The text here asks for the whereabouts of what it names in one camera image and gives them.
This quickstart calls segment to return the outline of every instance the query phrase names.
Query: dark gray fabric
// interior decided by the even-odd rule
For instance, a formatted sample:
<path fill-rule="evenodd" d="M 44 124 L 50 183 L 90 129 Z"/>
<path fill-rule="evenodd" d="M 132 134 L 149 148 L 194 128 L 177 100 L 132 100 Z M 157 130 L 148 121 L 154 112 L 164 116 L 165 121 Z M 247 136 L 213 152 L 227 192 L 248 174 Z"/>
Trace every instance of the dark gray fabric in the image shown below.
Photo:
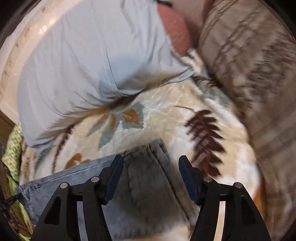
<path fill-rule="evenodd" d="M 127 239 L 166 231 L 178 224 L 195 225 L 198 210 L 189 199 L 179 172 L 172 166 L 165 145 L 156 140 L 122 153 L 124 168 L 113 200 L 103 207 L 113 239 Z M 17 187 L 32 222 L 36 223 L 62 182 L 80 184 L 98 175 L 115 155 L 74 166 Z M 78 212 L 80 225 L 83 216 Z M 80 230 L 81 240 L 87 240 Z"/>

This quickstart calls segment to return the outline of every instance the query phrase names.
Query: green patterned fabric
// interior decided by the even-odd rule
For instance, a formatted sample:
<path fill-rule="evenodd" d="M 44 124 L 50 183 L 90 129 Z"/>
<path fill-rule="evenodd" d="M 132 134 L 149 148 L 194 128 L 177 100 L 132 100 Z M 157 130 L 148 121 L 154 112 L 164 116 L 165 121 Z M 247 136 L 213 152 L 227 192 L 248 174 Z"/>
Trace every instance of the green patterned fabric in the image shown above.
<path fill-rule="evenodd" d="M 22 152 L 22 127 L 17 123 L 9 135 L 6 151 L 2 157 L 2 162 L 8 167 L 11 177 L 18 182 L 20 169 L 20 155 Z"/>

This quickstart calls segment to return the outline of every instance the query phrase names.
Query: screw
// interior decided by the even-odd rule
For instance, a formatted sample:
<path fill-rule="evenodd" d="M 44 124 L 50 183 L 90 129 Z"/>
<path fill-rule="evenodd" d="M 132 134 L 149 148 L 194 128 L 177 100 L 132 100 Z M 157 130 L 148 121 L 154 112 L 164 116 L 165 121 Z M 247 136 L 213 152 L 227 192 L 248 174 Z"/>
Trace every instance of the screw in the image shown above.
<path fill-rule="evenodd" d="M 100 179 L 99 179 L 99 177 L 92 177 L 91 178 L 91 181 L 93 182 L 93 183 L 96 183 L 96 182 L 98 182 Z"/>
<path fill-rule="evenodd" d="M 68 186 L 67 183 L 62 183 L 62 184 L 60 185 L 60 188 L 66 188 L 67 186 Z"/>
<path fill-rule="evenodd" d="M 204 181 L 210 183 L 212 181 L 211 177 L 204 177 Z"/>
<path fill-rule="evenodd" d="M 235 186 L 236 186 L 237 188 L 242 188 L 242 184 L 241 184 L 241 183 L 235 183 Z"/>

